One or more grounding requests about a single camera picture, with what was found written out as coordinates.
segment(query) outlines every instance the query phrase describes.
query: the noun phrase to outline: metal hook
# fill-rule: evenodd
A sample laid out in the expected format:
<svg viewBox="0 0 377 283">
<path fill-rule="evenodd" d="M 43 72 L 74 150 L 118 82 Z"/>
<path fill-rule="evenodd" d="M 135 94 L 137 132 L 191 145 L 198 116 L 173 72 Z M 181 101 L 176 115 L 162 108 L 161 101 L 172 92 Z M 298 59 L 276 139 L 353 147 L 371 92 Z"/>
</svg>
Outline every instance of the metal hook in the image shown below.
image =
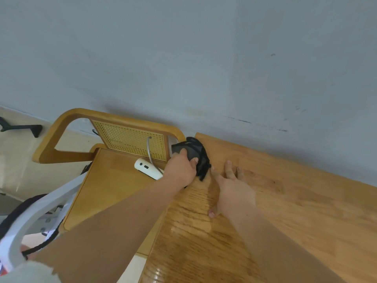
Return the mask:
<svg viewBox="0 0 377 283">
<path fill-rule="evenodd" d="M 154 166 L 154 167 L 160 172 L 160 174 L 163 175 L 163 172 L 160 171 L 160 169 L 159 169 L 158 167 L 156 167 L 156 166 L 154 165 L 154 163 L 153 163 L 152 156 L 150 155 L 149 139 L 152 139 L 152 137 L 149 136 L 149 137 L 147 138 L 147 151 L 148 151 L 149 161 L 150 161 L 150 163 L 152 164 L 152 166 Z"/>
</svg>

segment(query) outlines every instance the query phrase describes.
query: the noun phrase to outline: hand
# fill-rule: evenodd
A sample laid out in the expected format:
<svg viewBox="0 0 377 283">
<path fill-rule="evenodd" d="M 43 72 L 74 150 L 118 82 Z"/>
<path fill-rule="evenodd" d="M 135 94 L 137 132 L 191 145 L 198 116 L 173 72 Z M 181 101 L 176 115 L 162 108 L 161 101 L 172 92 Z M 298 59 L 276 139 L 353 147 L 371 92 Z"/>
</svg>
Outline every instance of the hand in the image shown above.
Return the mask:
<svg viewBox="0 0 377 283">
<path fill-rule="evenodd" d="M 198 158 L 187 159 L 187 150 L 183 148 L 181 152 L 174 153 L 167 162 L 163 178 L 176 184 L 179 189 L 188 186 L 196 176 L 196 164 Z"/>
<path fill-rule="evenodd" d="M 245 210 L 242 209 L 245 205 L 255 206 L 255 191 L 245 182 L 243 169 L 237 167 L 236 177 L 232 170 L 232 163 L 228 160 L 225 163 L 225 174 L 227 178 L 220 175 L 212 166 L 211 175 L 219 184 L 220 195 L 217 205 L 208 212 L 210 218 L 220 213 L 229 218 L 232 214 Z"/>
</svg>

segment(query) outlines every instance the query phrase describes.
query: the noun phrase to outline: chair seat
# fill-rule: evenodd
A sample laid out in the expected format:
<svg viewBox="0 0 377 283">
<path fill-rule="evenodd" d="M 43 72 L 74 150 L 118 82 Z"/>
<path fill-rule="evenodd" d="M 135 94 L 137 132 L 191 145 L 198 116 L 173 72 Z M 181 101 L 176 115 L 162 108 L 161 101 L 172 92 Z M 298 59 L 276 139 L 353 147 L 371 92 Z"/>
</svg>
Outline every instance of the chair seat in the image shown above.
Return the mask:
<svg viewBox="0 0 377 283">
<path fill-rule="evenodd" d="M 71 230 L 83 220 L 155 181 L 134 168 L 138 158 L 140 157 L 123 152 L 100 149 L 62 223 L 63 230 Z M 166 165 L 161 162 L 155 164 L 162 169 Z M 164 214 L 160 216 L 139 247 L 137 252 L 139 255 L 149 255 L 163 217 Z"/>
</svg>

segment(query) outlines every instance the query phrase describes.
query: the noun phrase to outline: light blue wall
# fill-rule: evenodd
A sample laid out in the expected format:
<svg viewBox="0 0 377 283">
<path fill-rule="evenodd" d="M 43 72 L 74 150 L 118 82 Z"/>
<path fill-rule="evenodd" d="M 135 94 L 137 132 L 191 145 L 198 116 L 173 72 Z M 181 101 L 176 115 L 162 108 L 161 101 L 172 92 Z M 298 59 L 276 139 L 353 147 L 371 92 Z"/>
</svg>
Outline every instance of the light blue wall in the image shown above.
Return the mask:
<svg viewBox="0 0 377 283">
<path fill-rule="evenodd" d="M 376 12 L 377 0 L 1 0 L 0 105 L 49 121 L 74 107 L 133 115 L 377 185 Z"/>
</svg>

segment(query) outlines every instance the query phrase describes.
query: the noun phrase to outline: black cloth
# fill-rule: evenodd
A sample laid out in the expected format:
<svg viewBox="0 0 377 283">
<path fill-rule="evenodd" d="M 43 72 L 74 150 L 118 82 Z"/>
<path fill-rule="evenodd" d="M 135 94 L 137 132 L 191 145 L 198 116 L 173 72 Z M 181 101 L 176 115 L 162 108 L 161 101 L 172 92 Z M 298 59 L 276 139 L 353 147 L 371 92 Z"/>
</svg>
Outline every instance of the black cloth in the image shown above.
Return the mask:
<svg viewBox="0 0 377 283">
<path fill-rule="evenodd" d="M 199 177 L 199 180 L 204 180 L 211 164 L 203 144 L 194 137 L 187 137 L 186 141 L 172 145 L 172 152 L 179 153 L 183 148 L 187 150 L 189 161 L 195 157 L 199 159 L 196 165 L 196 175 Z"/>
</svg>

